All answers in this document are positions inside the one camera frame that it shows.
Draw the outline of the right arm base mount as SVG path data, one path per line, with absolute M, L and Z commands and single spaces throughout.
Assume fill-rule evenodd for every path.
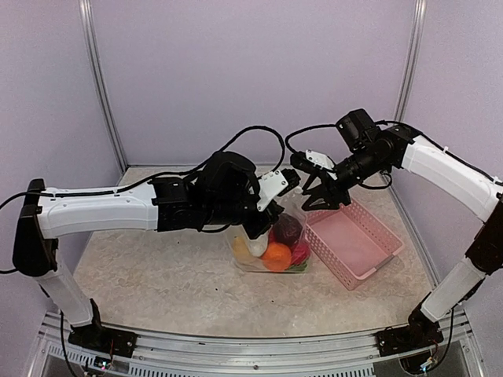
M 431 321 L 421 312 L 419 304 L 409 315 L 407 325 L 385 328 L 375 334 L 381 357 L 434 346 L 444 340 L 438 321 Z

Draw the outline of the dark purple fruit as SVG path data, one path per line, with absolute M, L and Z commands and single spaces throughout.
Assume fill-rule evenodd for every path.
M 303 225 L 290 214 L 281 214 L 272 228 L 274 240 L 288 247 L 293 247 L 302 236 Z

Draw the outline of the orange fruit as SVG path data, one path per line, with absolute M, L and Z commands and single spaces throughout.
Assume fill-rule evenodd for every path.
M 292 252 L 288 246 L 282 243 L 272 242 L 268 245 L 261 260 L 263 266 L 269 271 L 281 273 L 291 265 Z

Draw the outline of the white radish with leaves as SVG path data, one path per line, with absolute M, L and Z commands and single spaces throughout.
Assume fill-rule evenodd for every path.
M 288 269 L 288 273 L 303 273 L 306 271 L 307 267 L 309 265 L 309 262 L 306 260 L 298 265 L 291 265 Z

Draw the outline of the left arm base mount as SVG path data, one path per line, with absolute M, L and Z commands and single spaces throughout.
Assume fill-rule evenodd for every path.
M 68 341 L 84 349 L 106 353 L 110 357 L 132 358 L 138 335 L 132 331 L 109 328 L 102 324 L 99 309 L 92 305 L 93 317 L 90 324 L 71 326 Z

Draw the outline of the clear dotted zip bag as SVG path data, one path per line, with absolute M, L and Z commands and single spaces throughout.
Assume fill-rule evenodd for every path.
M 248 238 L 242 226 L 232 227 L 226 239 L 234 264 L 250 273 L 305 273 L 310 265 L 307 215 L 301 209 L 301 190 L 281 198 L 285 209 L 279 220 L 256 240 Z

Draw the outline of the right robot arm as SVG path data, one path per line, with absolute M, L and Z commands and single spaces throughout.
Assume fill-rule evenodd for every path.
M 502 267 L 502 183 L 441 147 L 423 132 L 398 121 L 374 121 L 362 108 L 334 124 L 351 155 L 334 163 L 311 150 L 293 151 L 291 164 L 310 175 L 303 186 L 309 210 L 337 210 L 351 202 L 350 188 L 375 173 L 403 169 L 465 205 L 483 226 L 441 283 L 411 313 L 402 342 L 417 349 L 431 338 L 433 323 L 469 298 Z

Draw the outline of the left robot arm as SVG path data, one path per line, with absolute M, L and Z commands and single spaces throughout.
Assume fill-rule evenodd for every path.
M 129 185 L 61 189 L 35 179 L 11 195 L 22 201 L 11 270 L 35 280 L 80 338 L 99 350 L 110 333 L 58 254 L 62 236 L 121 229 L 213 233 L 240 225 L 256 239 L 279 218 L 276 198 L 286 185 L 279 166 L 258 175 L 229 145 L 189 170 L 162 171 Z

